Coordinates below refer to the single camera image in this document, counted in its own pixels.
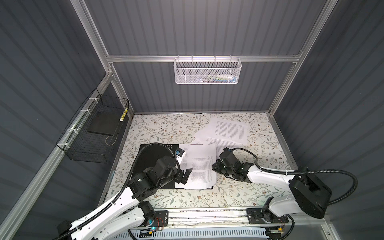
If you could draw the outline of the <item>white paper sheet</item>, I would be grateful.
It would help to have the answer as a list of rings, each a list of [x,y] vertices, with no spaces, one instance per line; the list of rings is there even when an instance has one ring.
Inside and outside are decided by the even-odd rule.
[[[220,157],[220,154],[224,151],[225,148],[233,149],[236,147],[241,147],[242,144],[236,143],[229,140],[222,140],[213,138],[209,135],[209,128],[205,127],[199,130],[194,135],[194,140],[191,142],[191,145],[216,145],[217,158]]]

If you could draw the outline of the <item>black white file folder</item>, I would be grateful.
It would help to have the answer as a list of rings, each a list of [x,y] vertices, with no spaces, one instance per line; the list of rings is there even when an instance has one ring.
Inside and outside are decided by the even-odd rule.
[[[154,167],[156,164],[156,161],[162,157],[165,156],[171,156],[171,152],[177,151],[179,148],[179,145],[167,145],[168,150],[166,150],[165,147],[161,146],[149,146],[142,144],[140,145],[140,152],[141,155],[138,155],[138,160],[136,165],[133,166],[133,174],[132,176],[135,176],[138,173],[141,173],[143,170]]]

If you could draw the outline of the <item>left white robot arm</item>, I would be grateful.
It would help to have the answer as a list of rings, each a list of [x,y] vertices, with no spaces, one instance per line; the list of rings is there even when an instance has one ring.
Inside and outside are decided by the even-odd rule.
[[[127,178],[123,188],[88,215],[70,223],[59,240],[108,240],[125,230],[151,226],[156,211],[147,201],[171,181],[186,184],[192,169],[182,170],[180,157],[165,156],[154,167]]]

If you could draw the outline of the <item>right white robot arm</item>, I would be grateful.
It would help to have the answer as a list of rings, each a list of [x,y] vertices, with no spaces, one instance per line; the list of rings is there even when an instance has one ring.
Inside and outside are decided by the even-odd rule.
[[[259,166],[256,162],[240,162],[234,154],[242,148],[225,148],[212,165],[213,171],[237,182],[266,184],[288,194],[282,197],[269,197],[257,213],[267,223],[285,218],[290,214],[305,213],[310,217],[322,219],[325,216],[332,191],[315,174],[298,171],[276,171]]]

